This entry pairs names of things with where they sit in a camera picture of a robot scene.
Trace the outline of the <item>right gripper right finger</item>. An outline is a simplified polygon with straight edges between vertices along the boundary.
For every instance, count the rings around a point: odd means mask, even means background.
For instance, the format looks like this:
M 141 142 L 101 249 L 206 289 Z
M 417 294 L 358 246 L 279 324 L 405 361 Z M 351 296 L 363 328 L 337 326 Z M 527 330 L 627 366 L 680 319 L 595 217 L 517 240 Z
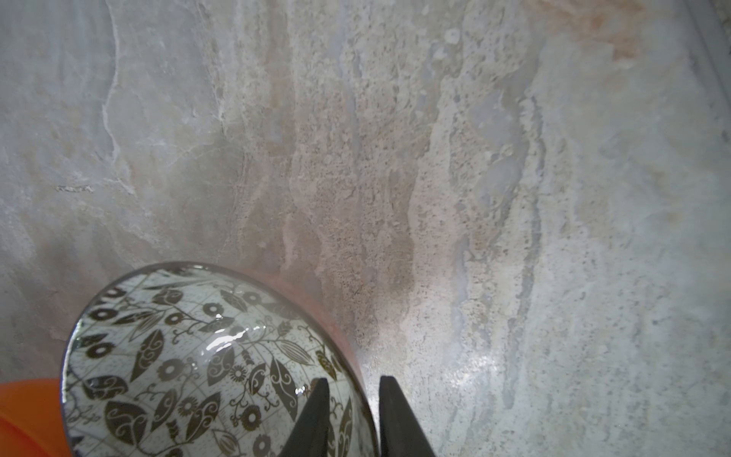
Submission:
M 393 376 L 380 379 L 379 417 L 382 457 L 436 456 Z

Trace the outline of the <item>orange bowl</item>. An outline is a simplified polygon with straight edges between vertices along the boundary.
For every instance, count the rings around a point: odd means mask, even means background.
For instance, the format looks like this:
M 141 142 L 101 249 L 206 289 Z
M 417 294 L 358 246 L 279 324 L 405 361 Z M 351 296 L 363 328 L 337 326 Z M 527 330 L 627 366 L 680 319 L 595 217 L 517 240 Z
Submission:
M 58 378 L 1 385 L 1 456 L 71 457 Z

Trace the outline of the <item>black floral bowl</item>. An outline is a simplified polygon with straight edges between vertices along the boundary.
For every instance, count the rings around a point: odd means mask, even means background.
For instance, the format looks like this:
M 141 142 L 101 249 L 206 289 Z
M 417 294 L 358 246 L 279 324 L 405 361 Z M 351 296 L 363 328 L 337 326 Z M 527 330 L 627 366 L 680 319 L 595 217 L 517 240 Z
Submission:
M 318 379 L 327 455 L 377 455 L 362 376 L 329 318 L 245 274 L 170 262 L 91 299 L 60 398 L 76 456 L 278 456 Z

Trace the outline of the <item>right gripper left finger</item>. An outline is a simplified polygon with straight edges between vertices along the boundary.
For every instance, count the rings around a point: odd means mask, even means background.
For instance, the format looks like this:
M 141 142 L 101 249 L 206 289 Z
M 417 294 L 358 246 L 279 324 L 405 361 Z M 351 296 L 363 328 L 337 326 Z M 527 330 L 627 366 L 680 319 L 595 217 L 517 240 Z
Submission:
M 329 382 L 313 381 L 310 397 L 297 419 L 280 457 L 325 457 L 329 438 Z

